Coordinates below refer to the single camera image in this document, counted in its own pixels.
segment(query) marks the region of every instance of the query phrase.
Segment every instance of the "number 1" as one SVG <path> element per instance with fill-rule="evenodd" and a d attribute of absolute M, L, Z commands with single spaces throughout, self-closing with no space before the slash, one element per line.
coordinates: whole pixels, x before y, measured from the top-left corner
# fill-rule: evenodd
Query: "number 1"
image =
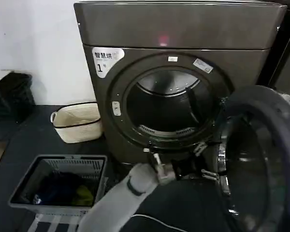
<path fill-rule="evenodd" d="M 102 72 L 100 64 L 98 64 L 99 70 L 98 72 Z"/>

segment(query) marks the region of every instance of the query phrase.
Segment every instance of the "round door frame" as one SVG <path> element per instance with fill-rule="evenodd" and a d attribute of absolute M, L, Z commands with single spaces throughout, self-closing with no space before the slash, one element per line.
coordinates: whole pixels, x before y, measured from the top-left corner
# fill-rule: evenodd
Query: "round door frame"
<path fill-rule="evenodd" d="M 168 61 L 169 56 L 177 56 L 177 62 Z M 146 136 L 141 133 L 131 122 L 127 113 L 127 96 L 131 88 L 145 75 L 158 70 L 175 70 L 189 73 L 198 77 L 217 98 L 225 99 L 233 91 L 233 86 L 227 76 L 218 67 L 210 62 L 214 69 L 210 73 L 193 65 L 198 57 L 186 53 L 163 52 L 142 58 L 123 69 L 110 84 L 105 101 L 107 113 L 118 131 L 129 141 L 136 145 L 167 150 L 181 150 L 190 147 L 200 140 L 208 138 L 212 134 L 212 128 L 216 117 L 208 120 L 207 124 L 200 129 L 199 133 L 182 137 L 179 140 L 157 139 L 154 136 Z M 121 115 L 115 116 L 112 111 L 112 102 L 119 102 Z"/>
<path fill-rule="evenodd" d="M 226 101 L 225 109 L 219 114 L 217 131 L 214 133 L 215 141 L 221 141 L 226 125 L 232 119 L 245 113 L 255 116 L 271 133 L 275 144 L 282 154 L 286 183 L 284 212 L 282 218 L 280 218 L 278 229 L 273 228 L 275 215 L 269 210 L 257 230 L 272 231 L 269 229 L 273 229 L 273 231 L 290 232 L 290 105 L 278 93 L 266 87 L 251 86 L 241 89 L 229 97 Z M 221 144 L 215 145 L 214 170 L 218 173 L 223 171 L 223 167 L 225 168 L 225 158 L 223 158 L 225 152 L 226 150 Z M 221 182 L 217 184 L 217 187 L 223 197 L 224 193 L 220 184 Z M 226 205 L 223 204 L 223 206 L 229 219 L 228 222 L 234 228 L 234 220 L 230 216 Z"/>

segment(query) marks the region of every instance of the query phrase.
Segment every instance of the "cable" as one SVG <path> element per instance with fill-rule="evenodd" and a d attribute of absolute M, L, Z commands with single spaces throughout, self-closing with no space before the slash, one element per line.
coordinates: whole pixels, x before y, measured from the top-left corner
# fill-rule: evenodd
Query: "cable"
<path fill-rule="evenodd" d="M 158 220 L 158 219 L 156 219 L 156 218 L 154 218 L 154 217 L 148 216 L 148 215 L 144 215 L 144 214 L 135 214 L 135 215 L 133 215 L 132 217 L 145 217 L 145 218 L 149 218 L 149 219 L 152 219 L 152 220 L 154 220 L 154 221 L 160 223 L 161 225 L 163 225 L 163 226 L 165 226 L 165 227 L 168 227 L 168 228 L 171 228 L 171 229 L 173 229 L 173 230 L 177 230 L 177 231 L 181 231 L 181 232 L 188 232 L 188 231 L 182 230 L 182 229 L 177 228 L 177 227 L 174 227 L 174 226 L 169 226 L 169 225 L 165 224 L 164 222 L 162 222 L 162 221 L 160 221 L 160 220 Z"/>

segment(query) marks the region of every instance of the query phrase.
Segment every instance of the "gray plastic basket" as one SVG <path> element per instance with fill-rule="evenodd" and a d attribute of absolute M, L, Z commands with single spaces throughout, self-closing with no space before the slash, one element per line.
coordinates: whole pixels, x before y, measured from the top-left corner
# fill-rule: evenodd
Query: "gray plastic basket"
<path fill-rule="evenodd" d="M 83 179 L 89 179 L 94 193 L 94 203 L 99 201 L 105 191 L 106 156 L 97 155 L 39 155 L 29 167 L 25 176 L 12 194 L 9 205 L 25 208 L 38 214 L 82 216 L 91 207 L 36 205 L 30 199 L 37 191 L 40 182 L 50 173 L 69 172 Z"/>

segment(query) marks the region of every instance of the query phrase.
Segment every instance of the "dryer door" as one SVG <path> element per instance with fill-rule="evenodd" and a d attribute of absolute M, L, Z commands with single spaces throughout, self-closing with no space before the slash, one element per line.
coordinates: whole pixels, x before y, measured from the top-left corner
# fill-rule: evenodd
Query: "dryer door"
<path fill-rule="evenodd" d="M 214 170 L 233 231 L 290 231 L 290 104 L 273 90 L 234 92 L 217 119 Z"/>

